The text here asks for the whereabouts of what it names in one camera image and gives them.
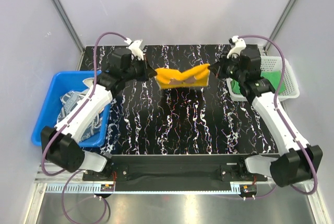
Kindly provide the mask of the green microfiber towel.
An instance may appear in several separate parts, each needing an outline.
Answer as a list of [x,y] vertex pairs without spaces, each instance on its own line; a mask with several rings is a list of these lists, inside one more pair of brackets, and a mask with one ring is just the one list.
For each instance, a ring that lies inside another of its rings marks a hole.
[[[271,82],[271,84],[273,85],[274,89],[277,90],[277,88],[279,86],[280,79],[281,79],[281,72],[280,71],[261,72],[261,76],[263,78],[266,78],[267,80],[269,80]],[[241,95],[239,83],[235,80],[231,80],[230,84],[231,84],[232,92],[234,94]]]

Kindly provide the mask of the blue white patterned towel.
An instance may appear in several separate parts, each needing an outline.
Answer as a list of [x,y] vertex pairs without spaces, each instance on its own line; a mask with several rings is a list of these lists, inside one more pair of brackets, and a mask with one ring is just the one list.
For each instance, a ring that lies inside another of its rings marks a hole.
[[[62,103],[62,108],[60,110],[60,113],[57,116],[57,124],[61,122],[66,116],[69,115],[70,112],[72,112],[75,107],[77,106],[78,102],[80,102],[85,95],[87,94],[88,89],[79,92],[79,91],[69,91],[66,94],[60,96],[60,101]],[[88,127],[85,129],[80,142],[86,141],[88,138],[98,134],[101,130],[102,125],[102,112],[100,113],[89,123]]]

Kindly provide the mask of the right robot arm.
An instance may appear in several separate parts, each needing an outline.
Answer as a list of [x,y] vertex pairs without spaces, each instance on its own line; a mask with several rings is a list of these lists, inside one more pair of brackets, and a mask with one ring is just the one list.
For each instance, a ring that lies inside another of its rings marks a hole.
[[317,170],[323,151],[318,145],[310,145],[293,125],[278,100],[277,89],[261,75],[260,66],[261,56],[251,49],[231,51],[209,66],[217,78],[238,82],[241,94],[264,121],[279,152],[277,158],[246,157],[237,167],[238,177],[246,181],[261,174],[272,178],[279,187],[313,180],[312,194],[318,186]]

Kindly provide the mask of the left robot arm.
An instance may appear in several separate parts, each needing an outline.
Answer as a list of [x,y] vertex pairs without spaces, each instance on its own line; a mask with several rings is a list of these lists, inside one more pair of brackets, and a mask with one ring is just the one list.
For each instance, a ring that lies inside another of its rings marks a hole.
[[45,169],[45,161],[49,161],[62,171],[91,170],[101,180],[112,176],[113,168],[108,159],[82,150],[79,141],[88,125],[125,88],[128,81],[147,81],[157,73],[150,67],[142,49],[134,44],[116,48],[111,59],[112,64],[105,71],[94,73],[93,84],[69,115],[54,127],[46,126],[41,131],[41,168],[45,175],[52,175]]

